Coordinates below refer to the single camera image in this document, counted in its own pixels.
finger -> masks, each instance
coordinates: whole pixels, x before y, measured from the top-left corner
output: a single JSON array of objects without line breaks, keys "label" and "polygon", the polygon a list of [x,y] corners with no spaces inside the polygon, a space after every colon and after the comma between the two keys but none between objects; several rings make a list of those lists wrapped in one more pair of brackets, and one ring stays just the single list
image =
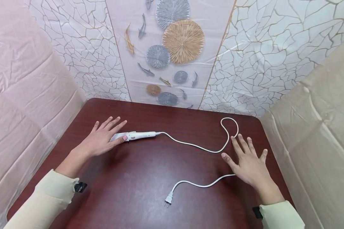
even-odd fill
[{"label": "finger", "polygon": [[233,145],[234,150],[236,151],[237,156],[239,157],[242,156],[244,153],[242,149],[240,148],[240,145],[237,142],[237,140],[233,136],[231,137],[231,140],[232,140],[232,145]]},{"label": "finger", "polygon": [[115,125],[116,125],[116,123],[118,123],[119,121],[120,121],[120,117],[117,117],[117,118],[115,118],[113,121],[110,121],[108,124],[107,124],[107,126],[105,126],[105,130],[110,130],[110,129],[112,129],[112,127],[114,127]]},{"label": "finger", "polygon": [[242,145],[242,148],[243,148],[243,151],[245,152],[245,154],[249,154],[251,152],[250,148],[248,147],[246,141],[243,139],[242,134],[239,134],[239,141]]},{"label": "finger", "polygon": [[124,125],[126,125],[127,120],[123,121],[119,125],[115,126],[112,130],[109,131],[111,136],[114,136],[115,133],[117,133]]},{"label": "finger", "polygon": [[262,161],[262,162],[266,162],[266,156],[268,155],[268,150],[267,149],[264,149],[264,151],[263,151],[263,153],[261,154],[261,156],[260,156],[260,160]]},{"label": "finger", "polygon": [[248,147],[249,147],[250,151],[252,152],[252,154],[257,156],[254,145],[252,144],[252,139],[250,137],[247,138],[247,144],[248,144]]},{"label": "finger", "polygon": [[109,150],[112,149],[113,147],[115,147],[116,145],[123,143],[126,140],[127,140],[127,136],[123,136],[123,137],[119,137],[116,140],[109,142],[108,143]]},{"label": "finger", "polygon": [[99,126],[99,121],[96,121],[95,125],[93,126],[93,129],[90,133],[93,133],[95,132],[97,129],[98,129],[98,126]]},{"label": "finger", "polygon": [[235,170],[237,170],[239,166],[232,160],[230,156],[228,156],[228,154],[222,153],[221,156],[223,160],[229,165],[229,167],[231,167],[233,173],[235,173]]},{"label": "finger", "polygon": [[112,116],[110,116],[104,123],[102,123],[99,128],[100,129],[105,128],[105,126],[107,126],[107,124],[110,123],[110,121],[112,121]]}]

light green sleeve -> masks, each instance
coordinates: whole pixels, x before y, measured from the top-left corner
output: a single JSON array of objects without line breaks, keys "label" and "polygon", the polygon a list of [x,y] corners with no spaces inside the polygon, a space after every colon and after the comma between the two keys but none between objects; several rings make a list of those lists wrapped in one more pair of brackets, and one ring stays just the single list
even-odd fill
[{"label": "light green sleeve", "polygon": [[305,223],[288,201],[260,205],[264,229],[303,229]]},{"label": "light green sleeve", "polygon": [[79,179],[68,178],[53,169],[36,185],[4,229],[47,229],[74,196]]}]

power cord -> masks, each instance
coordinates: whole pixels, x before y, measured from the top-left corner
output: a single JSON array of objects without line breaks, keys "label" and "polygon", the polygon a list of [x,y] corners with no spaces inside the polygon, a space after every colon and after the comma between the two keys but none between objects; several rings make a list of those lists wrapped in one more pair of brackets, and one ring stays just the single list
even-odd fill
[{"label": "power cord", "polygon": [[168,204],[167,205],[167,208],[169,207],[169,205],[172,204],[172,198],[173,198],[173,192],[174,190],[176,189],[177,185],[181,184],[181,183],[189,183],[193,186],[196,186],[196,187],[199,187],[199,188],[209,188],[213,185],[215,185],[215,183],[217,183],[218,181],[220,181],[221,179],[225,178],[225,177],[232,177],[232,176],[235,176],[236,174],[228,174],[228,175],[224,175],[224,176],[221,176],[220,178],[216,179],[213,183],[209,184],[209,185],[198,185],[198,184],[195,184],[195,183],[192,183],[190,181],[179,181],[177,182],[174,187],[172,188],[172,191],[170,191],[170,193],[168,194],[167,198],[164,200],[164,205]]},{"label": "power cord", "polygon": [[[214,154],[217,154],[217,153],[220,153],[223,151],[223,149],[227,146],[228,142],[229,142],[229,133],[227,131],[227,129],[224,127],[223,125],[223,120],[225,119],[230,119],[232,121],[234,121],[236,123],[236,126],[237,126],[237,132],[236,134],[234,135],[234,137],[237,137],[237,135],[239,134],[239,125],[238,123],[233,119],[233,118],[229,118],[229,117],[226,117],[226,118],[222,118],[222,120],[220,120],[220,125],[223,127],[223,129],[226,131],[227,133],[227,141],[226,143],[224,144],[223,148],[218,150],[218,151],[211,151],[211,150],[208,150],[208,149],[205,149],[203,147],[200,147],[198,145],[194,145],[194,144],[191,144],[191,143],[187,143],[187,142],[181,142],[179,140],[176,140],[174,138],[172,138],[171,135],[169,135],[168,133],[166,132],[157,132],[156,135],[160,135],[160,134],[165,134],[167,135],[168,137],[170,137],[172,140],[174,140],[175,142],[178,142],[178,143],[181,143],[181,144],[185,144],[185,145],[191,145],[191,146],[194,146],[194,147],[197,147],[199,149],[202,149],[202,150],[205,150],[205,151],[208,151],[208,152],[211,152],[211,153],[214,153]],[[174,187],[172,188],[172,191],[170,191],[170,193],[168,194],[167,198],[164,200],[164,205],[168,204],[167,205],[167,208],[172,204],[172,198],[173,198],[173,192],[174,190],[176,189],[177,185],[181,184],[181,183],[188,183],[188,184],[191,184],[193,186],[196,186],[196,187],[199,187],[199,188],[209,188],[213,185],[215,185],[218,181],[220,181],[221,179],[225,178],[225,177],[232,177],[232,176],[235,176],[236,174],[228,174],[228,175],[224,175],[224,176],[221,176],[220,178],[216,179],[213,183],[209,184],[209,185],[198,185],[198,184],[195,184],[195,183],[192,183],[191,181],[179,181],[177,182]]]},{"label": "power cord", "polygon": [[229,142],[229,133],[228,133],[228,130],[223,126],[223,123],[222,123],[222,121],[225,120],[225,119],[232,120],[232,121],[234,121],[234,122],[236,123],[237,132],[236,132],[236,134],[235,134],[233,137],[237,137],[237,135],[239,134],[239,125],[238,125],[238,123],[237,123],[233,118],[229,118],[229,117],[222,118],[222,120],[220,120],[220,125],[223,127],[223,129],[224,129],[224,130],[226,131],[226,133],[227,133],[227,141],[226,141],[226,143],[223,145],[223,148],[220,149],[220,150],[218,150],[218,151],[211,151],[211,150],[205,149],[205,148],[203,148],[203,147],[200,147],[200,146],[198,146],[198,145],[194,145],[194,144],[187,143],[187,142],[181,142],[181,141],[179,141],[179,140],[176,140],[176,139],[172,138],[172,136],[169,135],[169,134],[166,133],[166,132],[157,132],[157,133],[155,133],[155,135],[165,134],[165,135],[167,135],[168,137],[170,137],[172,140],[174,140],[175,142],[178,142],[178,143],[181,143],[181,144],[185,144],[185,145],[192,145],[192,146],[197,147],[197,148],[199,148],[199,149],[202,149],[202,150],[205,150],[205,151],[208,151],[208,152],[217,154],[217,153],[222,152],[223,149],[227,146],[227,144],[228,144],[228,142]]}]

fish illustration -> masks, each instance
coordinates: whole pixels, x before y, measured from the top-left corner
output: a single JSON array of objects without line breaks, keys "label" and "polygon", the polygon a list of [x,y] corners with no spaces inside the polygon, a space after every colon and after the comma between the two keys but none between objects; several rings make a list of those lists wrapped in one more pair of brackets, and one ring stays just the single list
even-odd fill
[{"label": "fish illustration", "polygon": [[147,6],[147,10],[150,10],[151,3],[154,2],[154,0],[146,0],[145,4]]},{"label": "fish illustration", "polygon": [[195,72],[195,75],[196,75],[196,77],[195,77],[195,80],[193,81],[193,87],[196,87],[197,82],[199,81],[199,77],[198,77],[196,72]]},{"label": "fish illustration", "polygon": [[172,87],[172,85],[170,84],[170,82],[168,80],[164,80],[164,79],[162,79],[162,77],[159,77],[159,79],[162,80],[162,82],[164,82],[168,86]]},{"label": "fish illustration", "polygon": [[126,39],[126,45],[127,45],[127,48],[128,50],[131,52],[131,54],[135,54],[134,52],[134,46],[131,44],[131,41],[130,41],[130,38],[129,38],[129,27],[130,27],[130,24],[129,26],[126,28],[126,31],[125,31],[125,39]]},{"label": "fish illustration", "polygon": [[145,36],[145,28],[146,28],[146,21],[145,21],[145,15],[143,14],[143,26],[141,29],[139,29],[139,39],[142,39],[143,36]]},{"label": "fish illustration", "polygon": [[147,74],[147,76],[155,76],[153,72],[150,71],[150,69],[146,70],[145,68],[143,68],[140,63],[138,63],[139,67],[141,68],[141,70],[143,70],[143,72],[145,72]]},{"label": "fish illustration", "polygon": [[186,94],[186,92],[184,91],[184,90],[182,90],[182,89],[180,89],[182,92],[183,92],[183,99],[187,99],[187,94]]}]

table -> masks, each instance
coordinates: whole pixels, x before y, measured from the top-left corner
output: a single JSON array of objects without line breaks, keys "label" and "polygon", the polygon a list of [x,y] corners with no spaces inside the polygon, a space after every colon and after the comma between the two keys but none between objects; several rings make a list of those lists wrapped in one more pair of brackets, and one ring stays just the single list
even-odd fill
[{"label": "table", "polygon": [[[240,133],[251,137],[257,152],[268,149],[268,170],[284,197],[292,203],[260,121],[252,116],[171,108],[141,103],[90,99],[56,144],[8,213],[8,219],[27,200],[39,180],[56,168],[90,132],[95,121],[109,116],[128,120],[123,132],[167,132],[177,140],[218,150],[226,141],[220,126],[224,117],[234,118]],[[223,124],[231,135],[237,131],[231,120]],[[232,144],[224,152],[237,161]],[[81,181],[84,193],[57,217],[51,228],[66,229],[256,229],[262,228],[251,208],[260,201],[255,191],[237,177],[228,177],[210,188],[180,184],[172,205],[164,200],[177,181],[209,184],[232,171],[220,157],[196,147],[174,142],[166,135],[126,142],[111,152],[90,160]]]}]

